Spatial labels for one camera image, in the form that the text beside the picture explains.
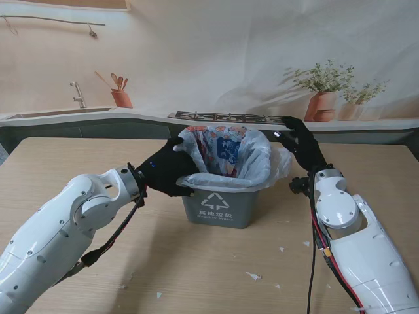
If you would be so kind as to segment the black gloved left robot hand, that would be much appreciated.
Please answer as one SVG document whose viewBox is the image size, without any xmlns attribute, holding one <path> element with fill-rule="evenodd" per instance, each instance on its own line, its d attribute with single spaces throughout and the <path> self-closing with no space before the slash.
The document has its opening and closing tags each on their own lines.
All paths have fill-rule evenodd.
<svg viewBox="0 0 419 314">
<path fill-rule="evenodd" d="M 152 156 L 148 157 L 136 171 L 141 173 L 143 182 L 154 190 L 170 197 L 192 196 L 194 190 L 179 186 L 177 180 L 199 172 L 193 159 L 185 151 L 175 151 L 174 147 L 183 142 L 182 137 L 172 137 Z"/>
</svg>

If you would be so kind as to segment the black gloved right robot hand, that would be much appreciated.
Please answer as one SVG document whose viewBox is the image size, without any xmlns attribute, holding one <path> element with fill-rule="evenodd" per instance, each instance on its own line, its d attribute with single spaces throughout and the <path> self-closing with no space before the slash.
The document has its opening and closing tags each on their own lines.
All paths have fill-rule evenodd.
<svg viewBox="0 0 419 314">
<path fill-rule="evenodd" d="M 290 129 L 289 135 L 276 131 L 274 137 L 294 155 L 298 164 L 307 172 L 325 169 L 327 162 L 319 144 L 304 122 L 292 116 L 283 116 L 281 121 Z"/>
</svg>

